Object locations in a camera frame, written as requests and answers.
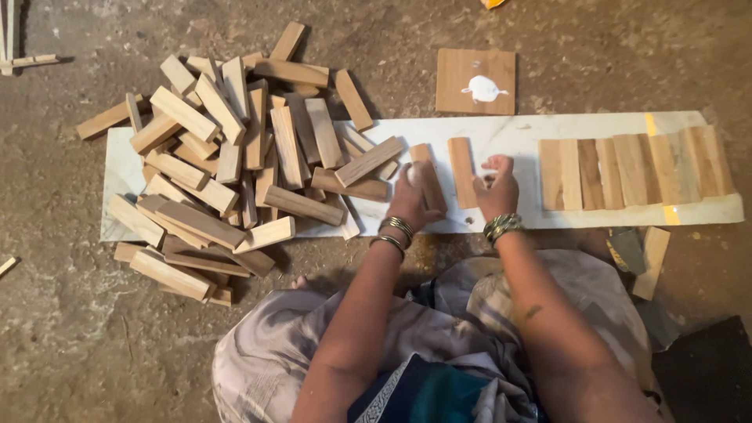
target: row of wooden blocks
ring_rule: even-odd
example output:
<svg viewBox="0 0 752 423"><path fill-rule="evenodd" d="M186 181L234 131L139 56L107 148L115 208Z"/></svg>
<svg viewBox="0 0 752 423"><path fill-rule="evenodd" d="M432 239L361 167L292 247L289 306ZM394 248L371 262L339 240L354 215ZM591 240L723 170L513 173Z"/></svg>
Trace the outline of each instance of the row of wooden blocks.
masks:
<svg viewBox="0 0 752 423"><path fill-rule="evenodd" d="M538 142L544 210L680 205L735 193L713 126Z"/></svg>

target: gold bangle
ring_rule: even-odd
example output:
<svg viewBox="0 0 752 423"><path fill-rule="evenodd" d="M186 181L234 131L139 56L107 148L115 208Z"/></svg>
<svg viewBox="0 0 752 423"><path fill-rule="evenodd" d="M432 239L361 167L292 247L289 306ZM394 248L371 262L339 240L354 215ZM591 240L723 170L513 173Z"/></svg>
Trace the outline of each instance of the gold bangle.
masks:
<svg viewBox="0 0 752 423"><path fill-rule="evenodd" d="M397 247L397 249L399 250L400 254L402 254L402 261L405 261L405 249L402 247L402 244L400 244L399 241L397 241L394 237L388 236L388 235L379 235L379 236L373 238L371 240L371 243L368 244L368 246L370 247L376 241L386 241L386 242L389 242L390 244L394 245L395 247Z"/></svg>

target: pile of wooden blocks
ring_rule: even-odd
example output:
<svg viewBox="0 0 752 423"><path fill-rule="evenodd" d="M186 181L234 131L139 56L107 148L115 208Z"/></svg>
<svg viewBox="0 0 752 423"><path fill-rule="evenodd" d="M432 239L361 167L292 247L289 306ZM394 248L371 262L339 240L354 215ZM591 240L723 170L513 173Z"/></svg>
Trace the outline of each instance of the pile of wooden blocks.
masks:
<svg viewBox="0 0 752 423"><path fill-rule="evenodd" d="M335 131L319 97L329 69L289 61L304 28L289 24L269 57L170 56L169 89L126 94L77 128L90 140L130 120L147 188L135 204L114 196L108 212L147 245L121 242L115 258L160 290L229 306L230 276L267 275L274 261L259 249L293 238L296 223L349 239L359 229L342 196L388 200L402 143L360 135L373 122L346 69L333 80L354 127Z"/></svg>
<svg viewBox="0 0 752 423"><path fill-rule="evenodd" d="M538 142L545 210L680 205L735 193L713 126Z"/></svg>

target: dusty floor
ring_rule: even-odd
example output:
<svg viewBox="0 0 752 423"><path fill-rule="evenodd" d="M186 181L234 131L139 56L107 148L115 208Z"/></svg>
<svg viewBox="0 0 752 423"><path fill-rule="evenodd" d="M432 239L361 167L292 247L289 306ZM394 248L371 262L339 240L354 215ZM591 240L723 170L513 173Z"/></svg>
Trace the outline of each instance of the dusty floor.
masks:
<svg viewBox="0 0 752 423"><path fill-rule="evenodd" d="M727 143L752 199L752 9L747 0L26 2L22 50L69 64L0 78L0 280L3 421L216 421L214 343L294 275L336 285L366 239L270 248L281 262L233 309L163 295L98 243L103 140L75 126L128 91L163 83L169 53L267 52L289 20L312 28L299 58L348 67L383 118L432 117L440 47L519 57L518 113L700 110ZM691 331L740 314L752 328L749 223L671 228L657 300ZM541 245L593 244L600 231L534 233ZM416 281L487 252L480 236L424 237L405 265Z"/></svg>

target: light wooden block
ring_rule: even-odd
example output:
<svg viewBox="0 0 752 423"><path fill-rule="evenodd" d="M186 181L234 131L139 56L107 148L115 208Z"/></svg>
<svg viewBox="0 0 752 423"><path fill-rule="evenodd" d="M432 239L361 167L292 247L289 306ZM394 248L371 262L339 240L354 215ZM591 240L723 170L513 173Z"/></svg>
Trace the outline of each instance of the light wooden block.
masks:
<svg viewBox="0 0 752 423"><path fill-rule="evenodd" d="M267 188L266 195L264 195L264 204L279 208L292 215L311 218L336 227L342 223L344 217L343 211L339 208L313 201L274 185Z"/></svg>

